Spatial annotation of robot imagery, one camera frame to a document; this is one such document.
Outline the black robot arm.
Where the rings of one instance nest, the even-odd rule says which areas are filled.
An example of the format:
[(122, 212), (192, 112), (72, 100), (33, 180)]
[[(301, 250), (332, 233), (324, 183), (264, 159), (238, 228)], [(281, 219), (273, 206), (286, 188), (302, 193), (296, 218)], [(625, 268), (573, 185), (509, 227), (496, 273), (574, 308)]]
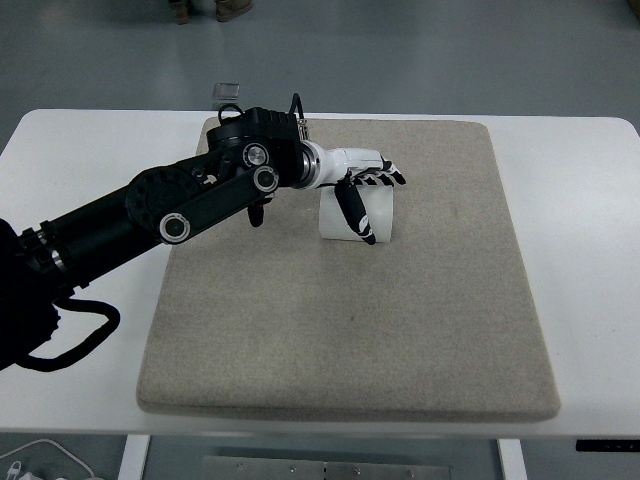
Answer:
[[(75, 297), (77, 288), (160, 244), (182, 243), (246, 211), (259, 226), (279, 187), (305, 174), (299, 126), (302, 103), (286, 112), (233, 107), (208, 131), (208, 149), (138, 174), (128, 185), (38, 229), (1, 226), (1, 364), (40, 372), (69, 367), (118, 327), (119, 311)], [(104, 323), (54, 358), (36, 350), (57, 329), (62, 311), (102, 316)]]

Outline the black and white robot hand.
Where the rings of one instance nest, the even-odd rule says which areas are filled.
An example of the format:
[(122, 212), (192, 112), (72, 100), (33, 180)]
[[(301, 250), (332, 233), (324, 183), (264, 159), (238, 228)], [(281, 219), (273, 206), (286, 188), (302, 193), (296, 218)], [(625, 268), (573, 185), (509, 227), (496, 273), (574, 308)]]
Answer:
[(359, 186), (405, 185), (406, 179), (379, 151), (362, 148), (324, 149), (302, 141), (302, 174), (296, 189), (333, 188), (339, 212), (349, 229), (368, 245), (377, 243)]

